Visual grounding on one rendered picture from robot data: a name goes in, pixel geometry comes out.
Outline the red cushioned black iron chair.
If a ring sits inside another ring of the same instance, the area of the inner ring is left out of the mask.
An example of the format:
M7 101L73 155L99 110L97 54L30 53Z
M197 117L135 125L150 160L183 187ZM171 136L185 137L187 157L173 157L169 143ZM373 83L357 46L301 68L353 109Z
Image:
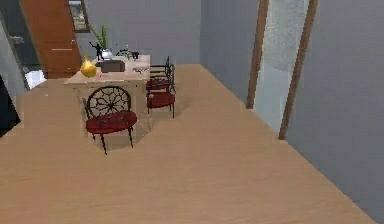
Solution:
M175 118L175 101L176 101L176 90L175 90L175 66L170 65L170 78L167 87L162 90L148 90L146 88L146 99L147 99L147 113L150 113L151 109L169 107L172 113L172 118Z
M170 75L170 57L160 65L150 66L150 80L146 83L148 90L162 90L167 87Z
M93 139L100 136L104 154L107 154L106 134L127 130L130 145L133 145L132 132L138 117L131 109L131 95L126 89L116 85L99 87L82 102L86 114L85 129Z

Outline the framed wall picture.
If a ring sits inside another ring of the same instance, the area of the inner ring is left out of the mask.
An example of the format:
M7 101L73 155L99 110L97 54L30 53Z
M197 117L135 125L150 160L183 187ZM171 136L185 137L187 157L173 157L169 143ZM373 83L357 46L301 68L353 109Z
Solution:
M76 33L89 33L88 16L84 0L68 0Z

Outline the orange wooden room door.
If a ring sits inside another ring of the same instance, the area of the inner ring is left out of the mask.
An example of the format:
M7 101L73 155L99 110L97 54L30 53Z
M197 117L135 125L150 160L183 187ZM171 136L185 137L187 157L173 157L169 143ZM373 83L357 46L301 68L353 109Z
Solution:
M69 0L20 0L20 4L45 77L73 76L81 57Z

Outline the green house plant white pot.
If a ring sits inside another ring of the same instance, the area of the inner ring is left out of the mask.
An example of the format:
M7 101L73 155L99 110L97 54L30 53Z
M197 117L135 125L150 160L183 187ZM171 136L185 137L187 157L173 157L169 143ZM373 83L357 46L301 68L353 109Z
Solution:
M96 43L99 43L103 47L103 50L106 50L107 49L107 29L106 29L106 27L104 25L101 26L101 33L100 34L98 34L96 32L95 28L91 24L89 24L89 29L93 33L95 38L97 39Z

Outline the gold round vase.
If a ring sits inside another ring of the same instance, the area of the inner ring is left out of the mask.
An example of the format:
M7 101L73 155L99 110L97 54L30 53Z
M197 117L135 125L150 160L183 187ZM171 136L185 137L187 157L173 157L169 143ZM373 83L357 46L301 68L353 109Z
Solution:
M80 72L87 78L94 77L97 72L96 66L89 60L88 55L84 55L84 61L80 67Z

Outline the dark brown box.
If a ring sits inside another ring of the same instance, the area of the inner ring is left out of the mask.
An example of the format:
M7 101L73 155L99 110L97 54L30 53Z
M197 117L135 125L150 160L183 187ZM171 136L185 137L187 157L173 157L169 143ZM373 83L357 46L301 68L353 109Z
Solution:
M105 60L100 63L101 72L124 72L125 63L121 60Z

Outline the pale marble dining table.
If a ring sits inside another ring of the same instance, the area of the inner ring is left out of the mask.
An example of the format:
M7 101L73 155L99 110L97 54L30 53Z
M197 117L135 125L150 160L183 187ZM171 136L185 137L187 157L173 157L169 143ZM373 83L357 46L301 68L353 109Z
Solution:
M124 56L114 56L113 59L125 63L123 72L102 72L101 68L98 67L95 76L86 77L81 71L78 71L68 78L64 85L73 89L76 94L83 132L86 132L86 112L83 104L85 99L99 87L114 85L127 90L131 96L132 110L138 117L132 135L134 141L139 142L150 130L146 107L146 82L150 78L150 56L140 55L138 60L128 60Z

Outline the black figurine statue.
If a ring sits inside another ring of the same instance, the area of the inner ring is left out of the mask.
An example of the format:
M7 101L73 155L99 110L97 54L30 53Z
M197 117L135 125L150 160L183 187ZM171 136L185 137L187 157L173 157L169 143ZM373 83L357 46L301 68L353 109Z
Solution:
M97 60L100 61L100 60L104 60L103 56L102 56L102 50L103 50L103 47L99 44L99 43L96 43L95 45L92 43L92 42L89 42L89 44L91 45L91 47L93 47L95 50L96 50L96 57L97 57Z

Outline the brown wooden doorway frame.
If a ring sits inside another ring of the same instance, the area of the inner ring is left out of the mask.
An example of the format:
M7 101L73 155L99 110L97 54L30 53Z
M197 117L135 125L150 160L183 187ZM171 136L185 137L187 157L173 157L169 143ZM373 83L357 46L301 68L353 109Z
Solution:
M319 0L259 0L246 107L284 140Z

